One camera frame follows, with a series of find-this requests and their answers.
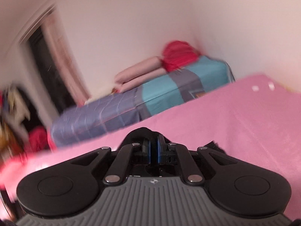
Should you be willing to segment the black pants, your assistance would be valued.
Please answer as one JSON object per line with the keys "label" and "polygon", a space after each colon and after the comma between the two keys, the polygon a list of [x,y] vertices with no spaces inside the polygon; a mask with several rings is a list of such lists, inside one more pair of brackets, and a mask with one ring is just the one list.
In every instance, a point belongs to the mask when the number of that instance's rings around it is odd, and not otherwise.
{"label": "black pants", "polygon": [[[215,175],[214,169],[206,161],[198,155],[196,151],[189,150],[185,145],[173,143],[169,144],[169,149],[173,150],[174,162],[172,164],[158,163],[158,134],[159,132],[152,131],[146,127],[138,128],[130,133],[121,142],[118,150],[121,150],[126,145],[138,143],[140,146],[133,154],[133,174],[139,176],[152,177],[169,177],[180,176],[182,180],[189,181],[189,176],[198,175],[201,181],[210,180]],[[145,164],[142,156],[142,143],[144,139],[151,142],[151,162]]]}

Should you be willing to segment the blue plaid bedsheet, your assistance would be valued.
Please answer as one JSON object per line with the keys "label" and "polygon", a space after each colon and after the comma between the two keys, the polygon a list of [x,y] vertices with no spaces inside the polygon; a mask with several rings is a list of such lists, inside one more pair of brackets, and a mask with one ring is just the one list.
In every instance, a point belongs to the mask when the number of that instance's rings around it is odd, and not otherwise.
{"label": "blue plaid bedsheet", "polygon": [[65,147],[123,129],[235,80],[228,63],[201,56],[195,63],[82,107],[65,110],[48,131]]}

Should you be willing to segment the pink daisy blanket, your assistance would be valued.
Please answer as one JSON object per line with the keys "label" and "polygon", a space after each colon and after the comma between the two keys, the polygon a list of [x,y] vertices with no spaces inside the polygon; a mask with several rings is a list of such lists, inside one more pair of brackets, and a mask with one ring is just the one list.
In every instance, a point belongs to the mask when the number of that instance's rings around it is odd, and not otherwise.
{"label": "pink daisy blanket", "polygon": [[254,75],[161,112],[142,122],[53,152],[9,160],[1,185],[11,198],[27,174],[102,146],[118,148],[132,130],[146,127],[195,150],[214,141],[228,155],[275,171],[291,185],[286,216],[300,217],[300,94]]}

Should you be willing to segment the red crumpled cloth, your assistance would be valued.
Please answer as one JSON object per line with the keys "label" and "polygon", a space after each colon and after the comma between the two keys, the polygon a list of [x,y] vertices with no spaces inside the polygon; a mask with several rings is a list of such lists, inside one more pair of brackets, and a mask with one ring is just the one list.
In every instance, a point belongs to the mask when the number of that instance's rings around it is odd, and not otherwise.
{"label": "red crumpled cloth", "polygon": [[200,53],[185,41],[171,41],[162,51],[162,65],[167,72],[178,70],[198,60]]}

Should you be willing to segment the dark window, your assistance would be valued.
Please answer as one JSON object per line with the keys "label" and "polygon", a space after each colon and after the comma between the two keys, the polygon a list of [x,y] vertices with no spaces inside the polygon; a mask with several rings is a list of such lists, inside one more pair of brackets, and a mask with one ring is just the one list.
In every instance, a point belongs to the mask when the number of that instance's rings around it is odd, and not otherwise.
{"label": "dark window", "polygon": [[61,114],[64,110],[74,106],[75,102],[53,61],[41,27],[33,32],[28,43],[42,82],[56,110]]}

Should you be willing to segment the hanging clothes on rack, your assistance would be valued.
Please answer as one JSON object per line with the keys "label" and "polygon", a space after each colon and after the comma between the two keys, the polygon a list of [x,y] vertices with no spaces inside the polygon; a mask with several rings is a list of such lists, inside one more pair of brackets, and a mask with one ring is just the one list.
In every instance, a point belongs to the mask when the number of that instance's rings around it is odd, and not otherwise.
{"label": "hanging clothes on rack", "polygon": [[16,84],[1,87],[1,154],[48,149],[46,128],[26,91]]}

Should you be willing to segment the pink floral curtain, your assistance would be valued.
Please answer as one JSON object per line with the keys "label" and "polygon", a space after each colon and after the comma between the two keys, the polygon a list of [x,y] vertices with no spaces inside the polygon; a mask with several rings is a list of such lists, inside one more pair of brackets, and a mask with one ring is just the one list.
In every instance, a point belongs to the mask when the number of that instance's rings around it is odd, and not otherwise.
{"label": "pink floral curtain", "polygon": [[84,105],[90,95],[80,77],[73,55],[69,51],[56,10],[51,10],[44,17],[41,28],[53,61],[67,90],[78,106]]}

